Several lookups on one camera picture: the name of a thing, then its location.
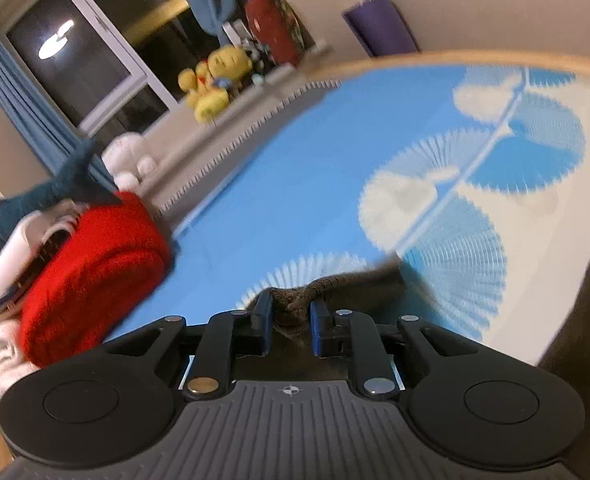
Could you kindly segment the blue curtain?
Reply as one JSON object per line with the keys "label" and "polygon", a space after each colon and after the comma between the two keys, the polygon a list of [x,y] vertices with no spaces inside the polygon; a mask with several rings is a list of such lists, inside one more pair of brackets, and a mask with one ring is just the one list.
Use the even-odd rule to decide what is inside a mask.
{"label": "blue curtain", "polygon": [[[178,85],[178,75],[226,43],[223,26],[242,17],[247,0],[93,1],[170,91],[179,108],[185,92]],[[8,48],[3,32],[0,32],[0,105],[48,170],[60,168],[84,137],[40,90]],[[157,124],[140,134],[150,133]]]}

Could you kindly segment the dark brown corduroy pants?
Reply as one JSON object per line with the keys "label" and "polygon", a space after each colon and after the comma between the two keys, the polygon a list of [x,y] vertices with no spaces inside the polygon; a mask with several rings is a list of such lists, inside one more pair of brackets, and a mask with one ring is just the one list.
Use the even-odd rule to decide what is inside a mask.
{"label": "dark brown corduroy pants", "polygon": [[[275,329],[281,334],[278,350],[301,354],[309,336],[311,301],[322,300],[332,311],[353,308],[371,315],[377,323],[389,324],[403,313],[420,312],[418,307],[402,306],[413,292],[411,278],[411,267],[393,258],[368,270],[324,276],[297,287],[263,284],[248,292],[244,307],[252,310],[260,292],[270,292]],[[590,262],[574,306],[538,367],[564,379],[583,400],[586,426],[567,452],[566,460],[582,478],[590,479]]]}

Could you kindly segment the yellow plush toy pile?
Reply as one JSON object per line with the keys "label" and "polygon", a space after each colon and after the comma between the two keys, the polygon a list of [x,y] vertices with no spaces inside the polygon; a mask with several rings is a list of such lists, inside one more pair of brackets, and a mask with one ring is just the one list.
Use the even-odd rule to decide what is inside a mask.
{"label": "yellow plush toy pile", "polygon": [[186,68],[178,75],[178,85],[186,94],[188,106],[200,124],[212,122],[231,103],[232,94],[252,71],[252,60],[234,46],[221,47],[206,61]]}

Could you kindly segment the blue white patterned bedsheet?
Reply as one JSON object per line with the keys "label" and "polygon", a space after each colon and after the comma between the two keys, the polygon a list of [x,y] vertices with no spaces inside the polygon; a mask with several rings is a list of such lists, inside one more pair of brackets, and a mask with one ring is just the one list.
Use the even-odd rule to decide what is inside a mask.
{"label": "blue white patterned bedsheet", "polygon": [[398,257],[398,314],[538,362],[590,260],[590,74],[460,64],[312,82],[156,208],[176,263],[119,333]]}

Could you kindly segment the folded red fuzzy blanket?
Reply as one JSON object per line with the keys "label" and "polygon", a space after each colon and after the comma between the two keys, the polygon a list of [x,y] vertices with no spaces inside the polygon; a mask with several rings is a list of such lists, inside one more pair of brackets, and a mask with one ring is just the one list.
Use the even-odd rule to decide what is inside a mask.
{"label": "folded red fuzzy blanket", "polygon": [[19,347],[45,367],[98,346],[164,280],[171,249],[142,200],[82,214],[22,304]]}

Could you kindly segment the stacked white folded bedding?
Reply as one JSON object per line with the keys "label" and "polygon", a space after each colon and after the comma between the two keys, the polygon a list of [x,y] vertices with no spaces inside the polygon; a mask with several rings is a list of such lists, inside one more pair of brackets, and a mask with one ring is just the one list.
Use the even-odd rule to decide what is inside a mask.
{"label": "stacked white folded bedding", "polygon": [[86,204],[63,200],[17,223],[0,251],[0,322],[15,315],[22,297],[62,245],[76,232]]}

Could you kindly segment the purple bag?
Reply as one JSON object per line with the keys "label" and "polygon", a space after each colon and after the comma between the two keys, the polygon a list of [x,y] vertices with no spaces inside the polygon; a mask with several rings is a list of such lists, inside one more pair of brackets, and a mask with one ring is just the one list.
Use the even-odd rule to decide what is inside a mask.
{"label": "purple bag", "polygon": [[342,17],[370,58],[420,50],[392,0],[361,0],[342,12]]}

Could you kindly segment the dark teal shark plush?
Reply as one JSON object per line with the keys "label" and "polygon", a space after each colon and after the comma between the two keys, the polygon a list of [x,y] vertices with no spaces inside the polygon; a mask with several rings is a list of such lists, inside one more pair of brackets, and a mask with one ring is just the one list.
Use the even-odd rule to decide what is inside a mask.
{"label": "dark teal shark plush", "polygon": [[30,188],[24,194],[0,199],[0,251],[17,223],[35,211],[51,209],[63,200],[90,206],[112,206],[120,198],[90,175],[95,150],[93,139],[83,140],[48,182]]}

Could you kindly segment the white plush toy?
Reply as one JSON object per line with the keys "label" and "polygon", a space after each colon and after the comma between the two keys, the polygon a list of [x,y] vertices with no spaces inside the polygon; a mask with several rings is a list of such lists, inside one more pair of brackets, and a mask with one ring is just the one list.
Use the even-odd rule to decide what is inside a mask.
{"label": "white plush toy", "polygon": [[102,162],[119,191],[134,191],[157,168],[146,139],[136,132],[112,140],[102,153]]}

